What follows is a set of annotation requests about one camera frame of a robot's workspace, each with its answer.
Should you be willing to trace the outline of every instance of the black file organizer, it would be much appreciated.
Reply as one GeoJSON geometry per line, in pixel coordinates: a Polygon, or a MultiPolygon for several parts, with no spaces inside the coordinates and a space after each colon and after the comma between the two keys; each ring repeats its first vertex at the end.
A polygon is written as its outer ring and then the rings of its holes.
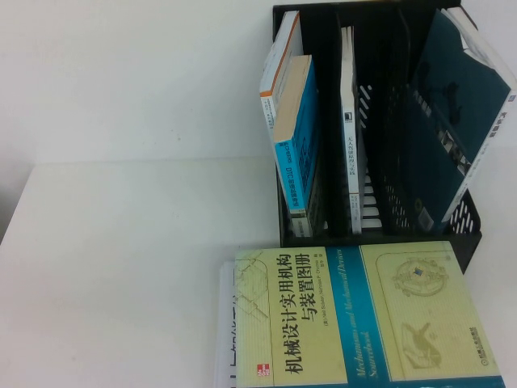
{"type": "Polygon", "coordinates": [[[295,238],[280,184],[282,247],[328,247],[358,244],[448,240],[463,271],[481,241],[481,220],[467,192],[441,235],[416,231],[412,206],[401,185],[399,145],[404,136],[406,85],[425,44],[436,9],[460,0],[399,0],[275,6],[273,38],[286,11],[300,11],[305,54],[312,54],[322,114],[323,187],[328,229],[315,238],[295,238]],[[355,27],[357,84],[369,90],[365,146],[383,230],[354,236],[349,232],[343,195],[341,147],[341,26],[355,27]]]}

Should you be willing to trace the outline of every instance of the yellow book cover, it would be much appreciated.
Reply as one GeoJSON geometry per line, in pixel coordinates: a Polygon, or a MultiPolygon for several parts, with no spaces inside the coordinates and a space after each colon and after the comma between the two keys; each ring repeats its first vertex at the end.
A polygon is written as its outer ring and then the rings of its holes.
{"type": "Polygon", "coordinates": [[[237,387],[504,387],[448,242],[242,252],[237,387]]]}

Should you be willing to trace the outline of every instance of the white book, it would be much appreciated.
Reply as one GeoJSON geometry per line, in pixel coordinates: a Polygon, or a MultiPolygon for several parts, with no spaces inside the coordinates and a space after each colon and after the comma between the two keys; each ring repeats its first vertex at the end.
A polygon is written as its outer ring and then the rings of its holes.
{"type": "Polygon", "coordinates": [[[343,54],[341,59],[341,104],[343,123],[343,154],[347,166],[348,200],[353,234],[362,232],[362,208],[366,153],[360,128],[359,100],[355,83],[354,28],[341,30],[343,54]]]}
{"type": "Polygon", "coordinates": [[[223,264],[219,272],[219,317],[217,320],[214,388],[235,388],[237,386],[234,268],[235,262],[228,261],[223,264]]]}
{"type": "Polygon", "coordinates": [[[479,164],[485,157],[485,153],[490,144],[494,141],[495,133],[507,126],[507,116],[514,110],[515,106],[515,97],[517,96],[517,78],[515,78],[510,68],[494,48],[492,48],[492,46],[490,46],[490,44],[481,36],[462,8],[449,8],[447,10],[442,10],[442,13],[454,23],[460,32],[464,51],[474,60],[493,69],[510,88],[508,96],[505,99],[506,102],[501,106],[501,110],[496,116],[496,120],[488,132],[485,141],[481,145],[472,166],[469,168],[463,182],[456,191],[454,200],[451,202],[447,212],[443,216],[442,222],[447,222],[450,220],[456,208],[460,205],[464,194],[467,192],[469,185],[473,181],[479,164]]]}
{"type": "Polygon", "coordinates": [[[260,99],[266,117],[267,130],[273,144],[273,129],[280,98],[284,92],[291,58],[304,54],[301,40],[300,14],[289,11],[284,14],[275,43],[267,55],[260,80],[260,99]]]}

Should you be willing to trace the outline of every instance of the publisher logo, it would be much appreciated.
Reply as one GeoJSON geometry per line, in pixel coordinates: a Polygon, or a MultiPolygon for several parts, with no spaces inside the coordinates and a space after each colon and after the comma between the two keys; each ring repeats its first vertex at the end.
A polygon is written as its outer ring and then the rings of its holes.
{"type": "Polygon", "coordinates": [[[476,327],[470,328],[470,334],[474,341],[474,345],[476,345],[477,355],[481,359],[481,364],[483,366],[487,366],[489,364],[488,357],[486,356],[485,349],[483,348],[483,344],[481,343],[481,338],[479,337],[479,333],[477,332],[476,327]]]}
{"type": "Polygon", "coordinates": [[[258,364],[257,365],[257,374],[260,377],[269,376],[269,364],[258,364]]]}

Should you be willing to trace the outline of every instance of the white wall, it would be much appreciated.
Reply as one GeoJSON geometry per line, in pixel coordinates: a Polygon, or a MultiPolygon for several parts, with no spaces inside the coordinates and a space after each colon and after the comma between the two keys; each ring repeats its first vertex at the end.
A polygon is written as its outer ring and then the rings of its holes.
{"type": "MultiPolygon", "coordinates": [[[[269,154],[257,85],[274,3],[2,2],[0,237],[34,163],[269,154]]],[[[515,1],[465,5],[517,70],[515,1]]]]}

